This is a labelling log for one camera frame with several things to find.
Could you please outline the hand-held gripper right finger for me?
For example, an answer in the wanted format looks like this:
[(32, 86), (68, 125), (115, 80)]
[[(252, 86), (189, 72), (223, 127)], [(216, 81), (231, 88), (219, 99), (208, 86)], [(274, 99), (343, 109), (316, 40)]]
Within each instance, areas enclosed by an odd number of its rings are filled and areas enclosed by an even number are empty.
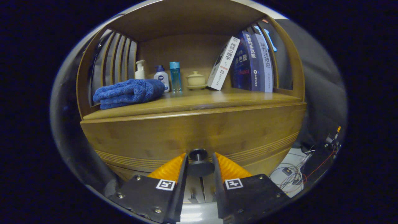
[(218, 217), (224, 224), (256, 224), (287, 205), (290, 197), (265, 174), (242, 174), (235, 162), (213, 153)]

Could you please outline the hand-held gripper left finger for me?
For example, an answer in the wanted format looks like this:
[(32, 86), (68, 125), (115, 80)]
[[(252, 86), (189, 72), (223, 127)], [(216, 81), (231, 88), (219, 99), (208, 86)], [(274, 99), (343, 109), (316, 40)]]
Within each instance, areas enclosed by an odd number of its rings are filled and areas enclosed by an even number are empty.
[(148, 176), (135, 175), (109, 199), (145, 221), (175, 224), (181, 217), (188, 164), (183, 153)]

